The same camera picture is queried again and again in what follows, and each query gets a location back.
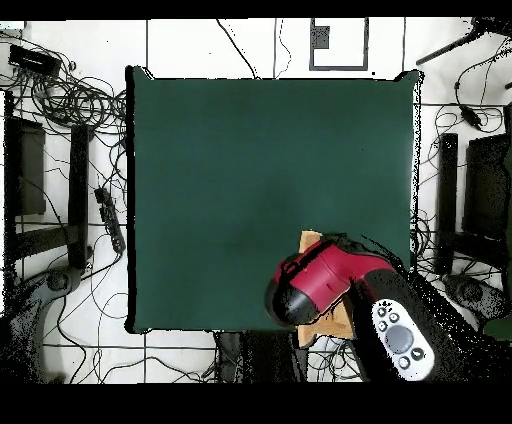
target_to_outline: controller button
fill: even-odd
[[[407,356],[402,356],[398,360],[398,366],[400,368],[402,368],[403,370],[406,370],[407,368],[409,368],[409,365],[411,365],[411,361],[409,361],[409,358]]]
[[[412,346],[414,337],[411,330],[394,325],[386,332],[386,344],[393,353],[404,353]]]
[[[425,352],[423,352],[423,349],[421,349],[419,347],[415,347],[411,351],[411,356],[412,356],[412,359],[414,359],[415,361],[419,361],[420,359],[423,359],[425,357]]]

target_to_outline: black stand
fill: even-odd
[[[416,66],[423,65],[424,63],[427,63],[431,61],[432,59],[435,59],[436,57],[442,56],[445,53],[451,52],[453,49],[463,46],[464,44],[471,43],[472,41],[477,40],[482,35],[484,35],[483,32],[477,32],[475,29],[473,29],[468,35],[465,37],[459,38],[457,41],[454,41],[451,44],[448,44],[446,47],[443,47],[439,50],[436,50],[433,53],[430,53],[426,55],[425,57],[422,57],[418,61],[416,61]]]
[[[502,169],[503,155],[512,141],[511,105],[504,108],[504,120],[505,134],[470,141],[462,232],[455,231],[457,134],[443,134],[439,139],[439,188],[433,258],[435,274],[451,274],[455,252],[501,270],[508,265],[504,230],[507,222],[505,206],[510,192],[506,192],[506,177],[501,174],[506,172]],[[472,144],[480,148],[470,152]],[[484,196],[485,192],[492,193],[493,197]],[[500,216],[500,209],[503,209],[504,216]]]
[[[19,178],[9,161],[10,156],[16,156],[17,142],[13,137],[19,134],[17,125],[17,118],[11,116],[6,119],[6,199],[15,196]],[[88,158],[92,138],[93,132],[86,125],[71,130],[68,225],[16,234],[15,214],[12,214],[9,202],[6,202],[5,311],[0,320],[2,383],[50,382],[41,363],[44,317],[54,300],[66,296],[79,286],[87,260],[92,255],[92,249],[87,246]],[[23,281],[21,285],[16,285],[14,263],[17,259],[66,245],[67,266],[43,271]]]

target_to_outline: electrical cord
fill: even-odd
[[[78,366],[78,368],[76,369],[75,373],[73,374],[73,376],[71,377],[71,380],[69,380],[69,384],[72,384],[73,383],[73,380],[75,379],[75,377],[77,376],[78,374],[78,371],[80,371],[80,369],[82,368],[82,366],[84,365],[85,363],[85,360],[87,359],[87,351],[85,350],[85,348],[78,344],[77,342],[75,342],[73,339],[69,338],[68,336],[66,336],[64,334],[64,332],[62,331],[61,327],[60,327],[60,323],[61,323],[61,318],[62,318],[62,315],[64,314],[64,310],[66,309],[66,304],[67,304],[67,296],[64,296],[64,303],[62,305],[62,309],[60,311],[60,314],[59,314],[59,317],[57,318],[57,329],[59,330],[59,333],[60,335],[66,339],[69,343],[73,344],[74,346],[78,347],[84,354],[84,357],[82,359],[82,362],[80,363],[80,365]]]
[[[316,371],[316,381],[325,381],[327,371],[329,371],[331,375],[332,382],[361,379],[359,371],[350,364],[350,361],[355,362],[355,358],[347,340],[341,340],[340,343],[337,343],[336,339],[328,337],[327,343],[329,341],[336,345],[333,351],[308,353],[308,357],[310,355],[317,355],[322,358],[318,366],[311,364],[308,360],[308,367]],[[352,373],[350,375],[343,375],[344,371],[347,369],[352,371]]]
[[[279,76],[283,73],[283,72],[286,72],[288,70],[288,67],[290,66],[290,62],[292,61],[292,54],[290,53],[290,50],[288,50],[288,47],[286,47],[283,43],[283,40],[281,39],[281,33],[283,31],[283,24],[284,24],[284,18],[281,19],[281,28],[279,28],[279,43],[281,44],[281,46],[284,47],[284,49],[287,51],[288,53],[288,63],[286,64],[286,68],[283,69],[282,71],[279,71],[279,74],[277,74],[276,76],[276,79],[279,78]]]
[[[186,372],[186,371],[180,370],[179,368],[176,368],[176,367],[173,367],[171,365],[166,364],[165,362],[163,362],[160,358],[157,358],[156,356],[148,356],[146,359],[141,359],[140,361],[133,362],[131,364],[116,365],[115,367],[110,368],[107,371],[107,373],[105,374],[105,376],[100,380],[100,384],[105,384],[105,380],[107,379],[108,375],[112,371],[114,371],[114,370],[123,369],[123,368],[131,368],[131,367],[134,367],[136,365],[142,364],[143,362],[149,361],[149,360],[156,361],[160,365],[164,366],[165,368],[167,368],[167,369],[169,369],[171,371],[177,372],[177,373],[182,375],[178,379],[174,380],[173,383],[178,382],[183,377],[187,377],[189,380],[195,381],[197,383],[208,383],[209,381],[211,381],[211,380],[203,380],[203,379],[201,379],[201,376],[197,372]]]
[[[3,34],[0,38],[7,38],[7,34]],[[31,113],[33,116],[36,114],[46,119],[47,126],[53,131],[54,134],[61,135],[64,138],[69,133],[63,133],[57,130],[53,125],[57,124],[65,128],[71,128],[73,125],[88,124],[93,127],[95,133],[117,135],[119,141],[123,142],[126,139],[126,131],[124,120],[126,118],[126,91],[123,90],[119,94],[115,95],[113,87],[106,81],[95,78],[95,77],[84,77],[81,79],[75,78],[71,72],[73,68],[76,68],[76,64],[70,61],[69,58],[62,53],[48,50],[41,45],[25,40],[22,37],[9,37],[21,40],[34,46],[32,50],[40,50],[52,57],[56,57],[61,60],[61,73],[63,77],[37,77],[32,73],[27,73],[23,70],[19,70],[16,75],[16,80],[13,81],[12,85],[18,85],[20,78],[22,79],[22,91],[26,91],[28,81],[33,81],[32,87],[30,88],[31,98],[38,109],[39,113],[33,111],[25,111]],[[101,89],[98,89],[88,81],[101,82],[108,86],[111,93],[107,93]],[[117,133],[100,131],[100,128],[109,128],[114,126],[117,128]],[[101,138],[96,137],[105,144],[107,147],[111,147],[103,142]],[[110,158],[111,163],[116,163],[115,169],[109,178],[106,178],[97,167],[94,167],[96,171],[103,176],[105,179],[105,185],[111,183],[116,175],[120,175],[121,172],[117,163],[120,157],[124,154],[124,151],[118,151],[118,157],[115,161]]]
[[[454,85],[454,90],[455,90],[455,99],[457,101],[457,104],[461,110],[461,116],[462,118],[469,124],[471,125],[473,128],[477,129],[478,131],[481,131],[483,133],[487,133],[487,134],[490,134],[490,133],[493,133],[495,132],[499,127],[501,127],[502,123],[503,123],[503,114],[502,112],[498,109],[498,108],[489,108],[489,107],[482,107],[482,104],[483,104],[483,100],[484,100],[484,96],[485,96],[485,90],[487,88],[487,78],[489,76],[489,71],[491,69],[491,66],[494,62],[496,62],[498,59],[500,59],[501,57],[504,57],[506,55],[508,55],[509,53],[512,52],[512,49],[505,49],[503,50],[502,52],[500,52],[500,49],[506,44],[510,42],[510,39],[507,37],[503,40],[503,42],[500,44],[500,46],[498,47],[498,49],[496,50],[496,53],[485,59],[485,60],[482,60],[481,62],[478,62],[474,65],[471,65],[469,67],[467,67],[464,71],[462,71],[462,73],[459,75],[459,78],[457,79],[457,81],[455,82],[455,85]],[[470,70],[472,69],[475,69],[476,67],[478,66],[482,66],[486,63],[489,63],[489,67],[487,68],[487,72],[485,74],[485,82],[484,82],[484,88],[483,88],[483,91],[482,91],[482,97],[480,99],[480,110],[479,111],[476,111],[474,108],[471,108],[467,105],[464,105],[461,103],[460,99],[459,99],[459,89],[460,89],[460,83],[461,83],[461,79],[462,77],[467,73],[469,72]],[[479,114],[483,114],[484,117],[486,118],[486,121],[488,120],[489,116],[494,116],[490,113],[488,113],[488,111],[496,111],[498,113],[498,116],[500,117],[501,119],[501,123],[499,125],[498,128],[494,129],[494,130],[485,130],[482,128],[482,126],[486,126],[486,123],[482,125],[482,119],[481,117],[479,116]]]
[[[231,44],[233,45],[233,47],[235,48],[235,50],[238,52],[238,54],[240,55],[240,57],[243,59],[243,61],[247,64],[247,66],[249,67],[249,69],[251,70],[251,74],[252,74],[252,77],[253,79],[258,79],[256,77],[256,72],[254,71],[253,67],[251,66],[251,64],[247,61],[247,59],[245,58],[245,56],[243,55],[243,53],[240,51],[240,49],[238,48],[238,46],[236,45],[235,41],[233,40],[233,38],[231,37],[231,34],[228,32],[228,30],[224,27],[224,25],[222,25],[220,23],[220,21],[218,19],[215,19],[215,21],[217,22],[217,25],[222,29],[222,31],[224,31],[224,33],[227,35],[227,37],[229,38],[229,41],[231,41]]]

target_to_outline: white controller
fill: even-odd
[[[434,367],[434,351],[400,303],[382,299],[374,303],[372,319],[398,375],[408,381],[426,378]]]

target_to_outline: brown cardboard piece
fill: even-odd
[[[320,240],[322,234],[316,231],[303,231],[300,237],[299,253]],[[316,322],[297,327],[299,346],[307,346],[315,335],[334,336],[340,339],[353,339],[354,332],[343,301],[328,310]]]

